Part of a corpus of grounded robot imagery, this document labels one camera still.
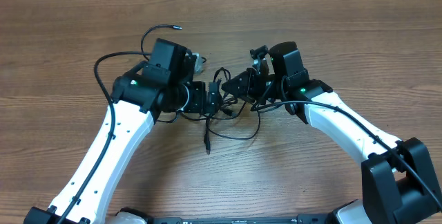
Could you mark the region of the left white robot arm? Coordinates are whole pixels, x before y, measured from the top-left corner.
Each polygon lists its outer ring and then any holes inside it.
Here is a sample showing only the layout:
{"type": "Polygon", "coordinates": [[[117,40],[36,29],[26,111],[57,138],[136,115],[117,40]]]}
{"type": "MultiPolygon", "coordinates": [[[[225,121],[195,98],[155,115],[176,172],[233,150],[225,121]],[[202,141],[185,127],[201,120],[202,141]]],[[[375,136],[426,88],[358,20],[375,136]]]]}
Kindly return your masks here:
{"type": "Polygon", "coordinates": [[[32,207],[25,223],[104,223],[122,174],[161,113],[214,113],[219,86],[196,82],[205,58],[157,39],[146,59],[105,91],[108,108],[100,130],[69,183],[48,209],[32,207]]]}

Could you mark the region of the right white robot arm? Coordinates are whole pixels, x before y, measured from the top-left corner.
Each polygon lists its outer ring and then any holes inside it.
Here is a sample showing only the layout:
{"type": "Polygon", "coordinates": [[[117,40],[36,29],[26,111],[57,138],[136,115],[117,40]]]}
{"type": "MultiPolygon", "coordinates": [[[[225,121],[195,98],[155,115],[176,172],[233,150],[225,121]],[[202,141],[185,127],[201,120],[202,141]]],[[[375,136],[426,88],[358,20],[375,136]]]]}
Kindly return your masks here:
{"type": "Polygon", "coordinates": [[[441,211],[441,188],[427,147],[403,141],[349,108],[326,83],[309,77],[294,41],[250,51],[252,67],[222,85],[258,113],[284,106],[329,136],[360,166],[362,193],[328,214],[297,223],[418,223],[441,211]]]}

